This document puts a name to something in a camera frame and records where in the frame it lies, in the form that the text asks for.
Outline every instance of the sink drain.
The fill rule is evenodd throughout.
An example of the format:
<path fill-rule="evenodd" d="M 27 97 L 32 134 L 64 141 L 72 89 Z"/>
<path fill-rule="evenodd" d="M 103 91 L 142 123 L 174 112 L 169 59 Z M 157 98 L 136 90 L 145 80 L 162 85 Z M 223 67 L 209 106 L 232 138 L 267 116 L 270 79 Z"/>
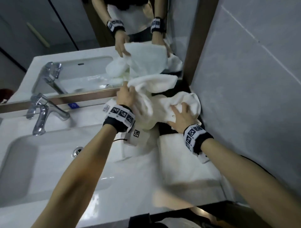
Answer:
<path fill-rule="evenodd" d="M 84 148 L 82 146 L 78 146 L 75 148 L 73 153 L 71 154 L 71 157 L 76 158 L 76 156 L 83 150 Z"/>

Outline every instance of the hand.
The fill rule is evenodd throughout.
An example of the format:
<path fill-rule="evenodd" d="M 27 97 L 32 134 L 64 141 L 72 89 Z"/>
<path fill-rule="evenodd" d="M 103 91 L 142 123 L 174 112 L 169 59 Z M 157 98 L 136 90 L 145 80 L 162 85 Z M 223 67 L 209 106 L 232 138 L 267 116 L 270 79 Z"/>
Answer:
<path fill-rule="evenodd" d="M 163 34 L 160 32 L 153 32 L 153 38 L 151 40 L 152 44 L 156 45 L 164 45 L 167 49 L 167 57 L 170 57 L 169 53 L 172 53 L 170 47 L 164 42 L 163 40 Z"/>
<path fill-rule="evenodd" d="M 197 121 L 192 116 L 191 111 L 189 109 L 189 105 L 185 102 L 182 103 L 182 113 L 180 113 L 177 108 L 171 105 L 171 109 L 175 113 L 175 123 L 168 121 L 168 125 L 173 127 L 178 133 L 183 134 L 184 130 L 192 125 L 195 124 Z"/>
<path fill-rule="evenodd" d="M 129 43 L 129 42 L 130 42 L 130 37 L 126 34 L 125 31 L 118 30 L 115 33 L 115 50 L 118 52 L 120 57 L 123 57 L 122 53 L 124 53 L 125 55 L 131 55 L 124 48 L 124 43 Z"/>
<path fill-rule="evenodd" d="M 126 105 L 132 109 L 136 101 L 136 90 L 134 86 L 128 88 L 128 82 L 124 81 L 122 87 L 117 92 L 116 103 Z"/>

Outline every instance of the sink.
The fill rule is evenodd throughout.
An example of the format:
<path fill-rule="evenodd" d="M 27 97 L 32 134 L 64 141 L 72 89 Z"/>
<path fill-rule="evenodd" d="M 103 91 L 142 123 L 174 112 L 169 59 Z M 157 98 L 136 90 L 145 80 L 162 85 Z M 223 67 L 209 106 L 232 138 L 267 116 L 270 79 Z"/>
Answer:
<path fill-rule="evenodd" d="M 78 146 L 84 147 L 101 125 L 46 132 L 41 136 L 15 139 L 0 174 L 0 208 L 49 199 L 60 177 L 73 159 Z M 96 190 L 113 182 L 107 162 Z"/>
<path fill-rule="evenodd" d="M 80 93 L 107 88 L 106 66 L 112 62 L 110 56 L 63 61 L 59 81 L 68 93 Z M 42 78 L 38 78 L 33 94 L 46 96 L 57 94 Z"/>

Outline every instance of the white t-shirt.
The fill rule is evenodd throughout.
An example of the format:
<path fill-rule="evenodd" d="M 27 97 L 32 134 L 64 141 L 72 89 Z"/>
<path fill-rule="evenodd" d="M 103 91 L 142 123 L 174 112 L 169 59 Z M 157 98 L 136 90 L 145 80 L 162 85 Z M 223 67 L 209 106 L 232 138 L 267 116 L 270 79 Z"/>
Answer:
<path fill-rule="evenodd" d="M 108 13 L 112 19 L 122 20 L 126 34 L 135 34 L 151 26 L 154 18 L 151 3 L 143 6 L 130 5 L 128 10 L 119 10 L 108 4 Z"/>
<path fill-rule="evenodd" d="M 163 223 L 168 228 L 201 228 L 196 223 L 185 218 L 165 218 L 159 223 Z"/>

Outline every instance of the black cable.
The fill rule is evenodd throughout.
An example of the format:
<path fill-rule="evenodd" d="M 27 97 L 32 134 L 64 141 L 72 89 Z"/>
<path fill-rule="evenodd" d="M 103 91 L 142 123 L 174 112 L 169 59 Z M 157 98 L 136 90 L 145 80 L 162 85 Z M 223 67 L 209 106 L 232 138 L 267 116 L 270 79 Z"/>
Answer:
<path fill-rule="evenodd" d="M 20 64 L 18 63 L 12 56 L 10 56 L 5 50 L 3 50 L 0 47 L 0 52 L 2 54 L 4 54 L 10 61 L 12 61 L 14 64 L 16 64 L 22 71 L 24 71 L 25 73 L 27 72 L 27 70 Z"/>
<path fill-rule="evenodd" d="M 79 49 L 78 49 L 76 43 L 74 42 L 74 40 L 73 40 L 71 34 L 69 33 L 69 31 L 68 31 L 67 27 L 65 26 L 63 20 L 61 19 L 60 15 L 59 15 L 58 12 L 56 11 L 56 9 L 55 9 L 54 5 L 52 4 L 51 0 L 48 0 L 48 2 L 49 2 L 49 4 L 51 5 L 52 9 L 54 10 L 55 14 L 57 15 L 58 19 L 60 20 L 62 26 L 64 27 L 64 29 L 65 29 L 66 33 L 68 34 L 69 38 L 71 39 L 72 43 L 74 44 L 76 50 L 79 51 Z"/>
<path fill-rule="evenodd" d="M 118 141 L 118 140 L 124 140 L 124 141 L 127 141 L 127 139 L 115 139 L 113 142 Z"/>

